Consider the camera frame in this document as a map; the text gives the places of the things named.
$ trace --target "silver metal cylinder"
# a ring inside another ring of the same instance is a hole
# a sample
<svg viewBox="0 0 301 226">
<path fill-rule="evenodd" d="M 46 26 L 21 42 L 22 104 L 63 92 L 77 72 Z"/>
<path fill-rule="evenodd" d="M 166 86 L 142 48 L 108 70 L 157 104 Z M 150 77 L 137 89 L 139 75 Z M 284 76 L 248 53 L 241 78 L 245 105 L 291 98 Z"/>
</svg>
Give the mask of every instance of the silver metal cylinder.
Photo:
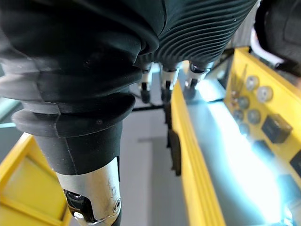
<svg viewBox="0 0 301 226">
<path fill-rule="evenodd" d="M 81 175 L 57 173 L 57 177 L 63 189 L 91 201 L 96 222 L 86 225 L 111 226 L 115 222 L 121 209 L 117 158 L 93 172 Z M 81 213 L 73 215 L 81 225 L 85 223 Z"/>
</svg>

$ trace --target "gray floor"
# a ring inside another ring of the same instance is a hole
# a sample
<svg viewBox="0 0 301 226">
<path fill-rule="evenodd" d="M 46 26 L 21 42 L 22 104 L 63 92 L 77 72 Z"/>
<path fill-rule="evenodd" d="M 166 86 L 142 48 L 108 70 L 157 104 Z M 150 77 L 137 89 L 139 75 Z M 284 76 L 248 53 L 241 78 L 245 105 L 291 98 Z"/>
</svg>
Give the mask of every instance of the gray floor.
<svg viewBox="0 0 301 226">
<path fill-rule="evenodd" d="M 136 84 L 131 91 L 140 94 Z M 152 103 L 159 105 L 159 78 L 154 75 Z M 136 107 L 146 106 L 136 100 Z M 163 110 L 131 113 L 123 121 L 120 174 L 121 226 L 187 226 L 181 178 L 171 171 Z M 73 219 L 71 226 L 77 226 Z"/>
</svg>

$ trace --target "ribbed rubber sleeve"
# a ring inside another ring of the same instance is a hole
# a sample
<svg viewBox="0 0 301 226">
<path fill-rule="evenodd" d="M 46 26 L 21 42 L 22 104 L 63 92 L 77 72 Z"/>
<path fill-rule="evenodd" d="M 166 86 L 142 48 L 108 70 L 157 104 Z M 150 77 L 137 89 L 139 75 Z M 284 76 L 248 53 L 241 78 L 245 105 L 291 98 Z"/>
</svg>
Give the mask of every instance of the ribbed rubber sleeve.
<svg viewBox="0 0 301 226">
<path fill-rule="evenodd" d="M 193 0 L 176 8 L 159 35 L 157 51 L 140 56 L 137 64 L 170 64 L 190 60 L 216 60 L 243 22 L 256 0 Z"/>
</svg>

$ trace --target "bright light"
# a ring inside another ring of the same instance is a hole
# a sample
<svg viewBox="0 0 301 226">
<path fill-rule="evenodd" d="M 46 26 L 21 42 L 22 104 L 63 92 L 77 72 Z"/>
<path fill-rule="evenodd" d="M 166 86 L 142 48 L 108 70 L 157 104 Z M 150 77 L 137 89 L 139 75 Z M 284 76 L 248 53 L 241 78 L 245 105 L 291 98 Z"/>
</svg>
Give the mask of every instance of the bright light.
<svg viewBox="0 0 301 226">
<path fill-rule="evenodd" d="M 223 103 L 208 105 L 218 124 L 230 168 L 241 189 L 254 202 L 267 223 L 281 220 L 280 192 L 276 178 L 251 150 L 247 139 Z"/>
<path fill-rule="evenodd" d="M 216 98 L 216 94 L 219 93 L 216 84 L 213 83 L 212 80 L 201 80 L 197 84 L 196 89 L 206 102 L 214 100 Z"/>
</svg>

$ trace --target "robotic hand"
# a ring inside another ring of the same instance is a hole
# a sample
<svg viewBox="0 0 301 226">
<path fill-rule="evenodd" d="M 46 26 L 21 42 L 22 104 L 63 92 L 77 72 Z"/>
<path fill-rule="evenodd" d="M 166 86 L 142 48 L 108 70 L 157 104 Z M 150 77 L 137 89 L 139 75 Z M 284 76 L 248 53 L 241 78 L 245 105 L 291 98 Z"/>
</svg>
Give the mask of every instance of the robotic hand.
<svg viewBox="0 0 301 226">
<path fill-rule="evenodd" d="M 120 136 L 135 104 L 129 85 L 160 62 L 162 89 L 171 91 L 182 60 L 197 67 L 193 85 L 255 2 L 0 1 L 0 96 L 22 102 L 13 121 L 35 136 L 81 225 L 120 225 Z"/>
</svg>

